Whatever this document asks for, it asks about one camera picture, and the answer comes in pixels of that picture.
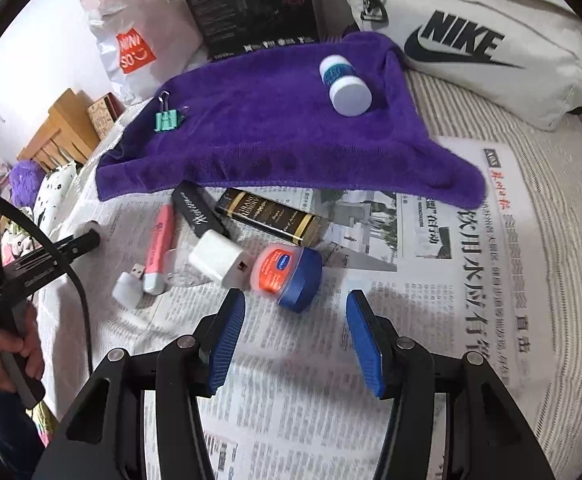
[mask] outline nike bag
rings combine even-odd
[[[348,0],[405,61],[550,130],[582,107],[582,22],[563,0]]]
[[[200,46],[184,0],[80,0],[113,92],[132,105],[179,75]]]

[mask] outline cardboard box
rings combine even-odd
[[[87,108],[87,114],[100,140],[104,140],[121,113],[120,105],[111,93],[101,97]]]
[[[312,0],[187,0],[213,60],[316,43]]]

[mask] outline dark sleeve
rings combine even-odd
[[[30,480],[44,450],[20,397],[0,391],[0,458],[14,478]]]

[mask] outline pink highlighter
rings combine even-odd
[[[173,205],[171,203],[163,205],[155,219],[151,232],[151,247],[146,255],[143,288],[147,294],[158,296],[164,292],[164,253],[171,249],[174,224]]]

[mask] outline newspaper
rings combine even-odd
[[[484,173],[488,196],[476,211],[393,192],[249,188],[311,210],[331,226],[318,296],[301,314],[247,291],[247,314],[225,385],[200,399],[207,449],[219,479],[372,478],[390,401],[365,387],[345,321],[347,294],[360,288],[376,314],[431,352],[480,351],[512,391],[547,381],[553,369],[541,237],[515,156],[506,146],[439,139]],[[60,227],[96,219],[99,253],[76,262],[90,302],[94,359],[123,347],[163,348],[213,314],[226,291],[207,283],[171,288],[128,311],[111,299],[115,280],[144,262],[149,232],[168,192],[94,199],[87,183]],[[222,190],[210,189],[209,201]],[[257,253],[275,238],[232,222],[234,240]],[[181,227],[177,246],[193,234]],[[66,278],[44,289],[40,329],[48,404],[65,413],[87,379],[77,297]],[[69,362],[76,367],[68,371]],[[444,405],[437,399],[429,477],[440,475]],[[158,479],[154,396],[145,402],[148,479]]]

